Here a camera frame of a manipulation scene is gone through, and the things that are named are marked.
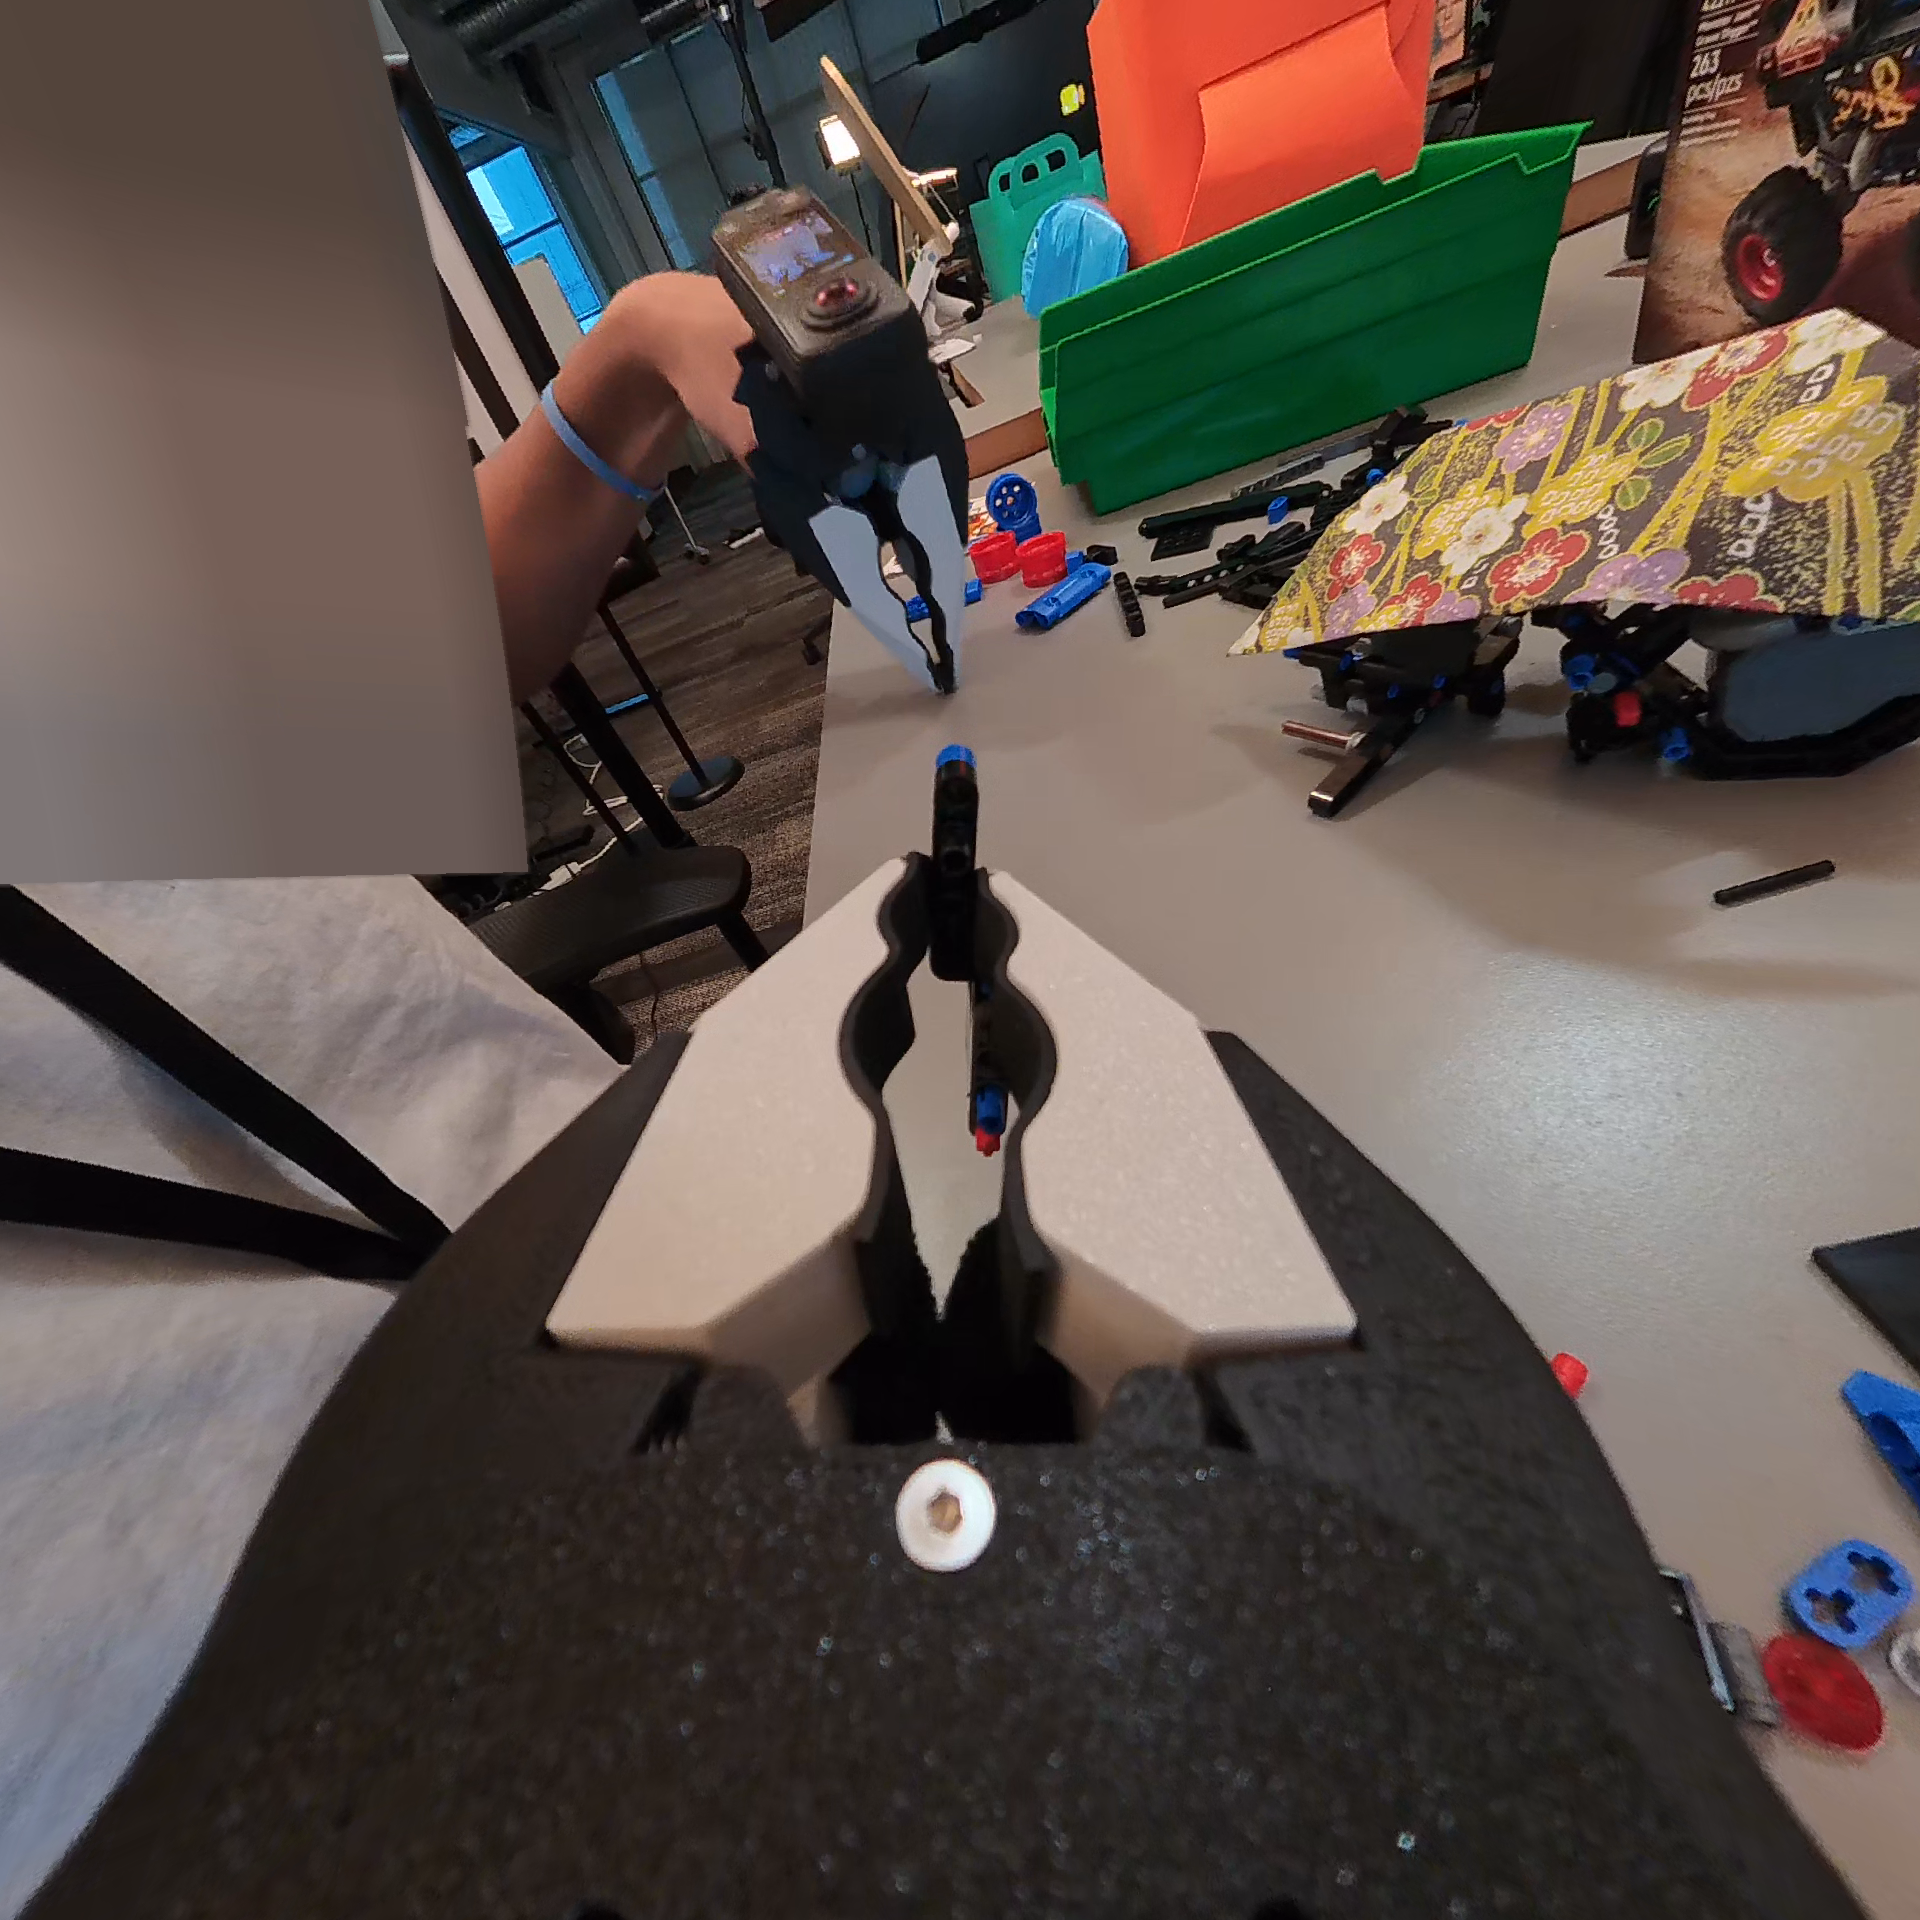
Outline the person's left forearm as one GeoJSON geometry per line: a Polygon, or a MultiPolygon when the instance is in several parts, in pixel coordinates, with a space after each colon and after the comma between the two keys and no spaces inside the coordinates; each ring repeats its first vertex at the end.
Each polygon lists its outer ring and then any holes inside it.
{"type": "MultiPolygon", "coordinates": [[[[559,374],[559,407],[597,449],[591,369],[559,374]]],[[[603,490],[548,429],[538,407],[477,466],[477,512],[495,576],[509,702],[542,691],[587,631],[646,506],[603,490]]]]}

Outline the blue wristband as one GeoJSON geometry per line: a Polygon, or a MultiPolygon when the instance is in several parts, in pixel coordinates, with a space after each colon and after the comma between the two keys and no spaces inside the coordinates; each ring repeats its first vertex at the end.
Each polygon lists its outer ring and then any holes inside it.
{"type": "Polygon", "coordinates": [[[608,456],[601,456],[585,434],[569,420],[563,407],[559,407],[559,377],[549,377],[538,391],[538,415],[548,420],[548,429],[557,434],[557,442],[610,494],[638,501],[638,506],[651,506],[665,490],[659,487],[646,487],[638,483],[632,473],[615,468],[608,456]]]}

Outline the partly built lego chassis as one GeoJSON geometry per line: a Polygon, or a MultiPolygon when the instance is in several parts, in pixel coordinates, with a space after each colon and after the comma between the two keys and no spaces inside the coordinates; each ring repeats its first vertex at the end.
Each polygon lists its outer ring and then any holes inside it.
{"type": "Polygon", "coordinates": [[[1309,814],[1336,817],[1433,711],[1461,706],[1496,723],[1522,628],[1562,640],[1562,726],[1581,766],[1647,748],[1707,782],[1845,777],[1920,733],[1913,612],[1873,621],[1562,603],[1290,646],[1285,656],[1320,675],[1326,706],[1365,709],[1358,733],[1285,723],[1285,733],[1334,752],[1309,814]]]}

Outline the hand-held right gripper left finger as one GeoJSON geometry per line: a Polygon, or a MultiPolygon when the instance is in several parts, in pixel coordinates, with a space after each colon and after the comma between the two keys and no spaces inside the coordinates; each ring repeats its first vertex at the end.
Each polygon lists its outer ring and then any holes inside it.
{"type": "Polygon", "coordinates": [[[898,856],[690,1029],[557,1345],[756,1368],[825,1436],[935,1436],[941,1314],[882,1105],[924,956],[927,860],[898,856]]]}

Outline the black blue lego assembly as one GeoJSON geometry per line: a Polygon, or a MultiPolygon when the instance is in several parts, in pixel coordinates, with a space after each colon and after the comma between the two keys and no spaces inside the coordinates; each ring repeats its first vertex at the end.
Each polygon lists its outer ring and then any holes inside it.
{"type": "Polygon", "coordinates": [[[967,1131],[974,1148],[991,1158],[1007,1122],[1047,1094],[1050,1039],[1041,1011],[1007,982],[1016,922],[976,866],[976,817],[976,752],[958,740],[941,748],[930,774],[927,967],[967,994],[967,1131]]]}

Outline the spread of black lego beams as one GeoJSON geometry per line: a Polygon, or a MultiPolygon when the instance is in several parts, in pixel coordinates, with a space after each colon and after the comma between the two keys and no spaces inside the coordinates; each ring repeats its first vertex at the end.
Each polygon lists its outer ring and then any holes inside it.
{"type": "Polygon", "coordinates": [[[1453,418],[1400,407],[1358,434],[1290,455],[1223,497],[1142,516],[1146,567],[1112,564],[1121,631],[1137,640],[1146,636],[1146,612],[1204,600],[1260,612],[1336,516],[1453,425],[1453,418]]]}

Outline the blue crumpled bag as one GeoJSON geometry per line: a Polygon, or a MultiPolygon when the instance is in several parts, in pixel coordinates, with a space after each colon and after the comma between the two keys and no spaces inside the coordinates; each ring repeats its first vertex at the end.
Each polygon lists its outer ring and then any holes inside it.
{"type": "Polygon", "coordinates": [[[1041,318],[1052,304],[1088,297],[1130,272],[1130,238],[1092,194],[1041,211],[1020,254],[1020,306],[1041,318]]]}

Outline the green tote bag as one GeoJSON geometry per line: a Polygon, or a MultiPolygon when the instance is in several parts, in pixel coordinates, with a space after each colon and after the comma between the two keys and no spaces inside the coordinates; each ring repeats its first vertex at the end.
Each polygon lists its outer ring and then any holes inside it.
{"type": "Polygon", "coordinates": [[[990,170],[990,194],[967,218],[991,304],[1020,298],[1031,227],[1067,199],[1105,199],[1102,155],[1083,155],[1071,134],[1050,134],[990,170]]]}

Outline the green plastic bin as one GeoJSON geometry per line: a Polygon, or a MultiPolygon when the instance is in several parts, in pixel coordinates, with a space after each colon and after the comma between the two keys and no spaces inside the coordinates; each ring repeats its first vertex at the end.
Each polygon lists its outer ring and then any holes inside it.
{"type": "Polygon", "coordinates": [[[1522,369],[1582,128],[1440,143],[1050,304],[1062,483],[1112,516],[1522,369]]]}

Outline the person's left hand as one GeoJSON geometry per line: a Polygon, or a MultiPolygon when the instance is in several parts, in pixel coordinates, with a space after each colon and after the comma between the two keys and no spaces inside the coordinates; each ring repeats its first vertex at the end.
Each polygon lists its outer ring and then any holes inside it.
{"type": "Polygon", "coordinates": [[[658,487],[675,466],[673,447],[696,425],[734,461],[756,449],[738,400],[742,347],[753,331],[716,274],[659,272],[627,285],[597,336],[587,418],[597,449],[632,483],[658,487]]]}

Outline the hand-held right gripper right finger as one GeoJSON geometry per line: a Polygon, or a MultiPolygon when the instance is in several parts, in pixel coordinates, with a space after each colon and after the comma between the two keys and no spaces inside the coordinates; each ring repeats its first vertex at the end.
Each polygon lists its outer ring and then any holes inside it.
{"type": "Polygon", "coordinates": [[[976,882],[958,1435],[1071,1443],[1121,1378],[1342,1349],[1358,1310],[1208,1029],[1023,882],[976,882]]]}

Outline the floral patterned paper sheet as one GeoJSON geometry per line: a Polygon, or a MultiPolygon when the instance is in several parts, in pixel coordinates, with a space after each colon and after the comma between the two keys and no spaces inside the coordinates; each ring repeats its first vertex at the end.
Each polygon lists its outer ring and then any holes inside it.
{"type": "Polygon", "coordinates": [[[1232,656],[1573,603],[1913,621],[1917,551],[1917,347],[1821,306],[1441,429],[1232,656]]]}

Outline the orange plastic bin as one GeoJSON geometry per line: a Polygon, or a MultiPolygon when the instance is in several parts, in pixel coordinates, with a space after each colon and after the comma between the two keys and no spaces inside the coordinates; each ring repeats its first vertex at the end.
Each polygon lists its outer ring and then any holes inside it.
{"type": "Polygon", "coordinates": [[[1086,40],[1111,211],[1159,263],[1425,134],[1428,0],[1105,0],[1086,40]]]}

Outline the person's white shirt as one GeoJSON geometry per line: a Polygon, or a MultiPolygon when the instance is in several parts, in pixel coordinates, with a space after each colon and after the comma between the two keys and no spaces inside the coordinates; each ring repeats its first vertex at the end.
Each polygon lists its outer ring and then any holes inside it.
{"type": "MultiPolygon", "coordinates": [[[[28,882],[93,953],[457,1226],[610,1059],[414,876],[28,882]]],[[[16,1917],[189,1670],[373,1284],[3,1223],[0,1894],[16,1917]]]]}

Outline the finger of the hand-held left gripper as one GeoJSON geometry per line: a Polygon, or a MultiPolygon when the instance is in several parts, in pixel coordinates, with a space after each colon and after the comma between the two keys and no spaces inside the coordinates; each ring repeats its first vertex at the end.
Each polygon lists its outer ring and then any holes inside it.
{"type": "Polygon", "coordinates": [[[967,551],[963,551],[963,516],[958,516],[947,494],[947,473],[935,455],[912,461],[895,487],[898,540],[895,554],[905,558],[917,600],[924,603],[924,640],[930,660],[961,660],[963,636],[963,588],[967,588],[967,551]]]}
{"type": "Polygon", "coordinates": [[[909,675],[941,695],[961,685],[961,660],[930,660],[924,621],[909,621],[909,603],[889,582],[872,516],[846,501],[832,501],[810,517],[810,533],[832,564],[836,600],[889,648],[909,675]]]}

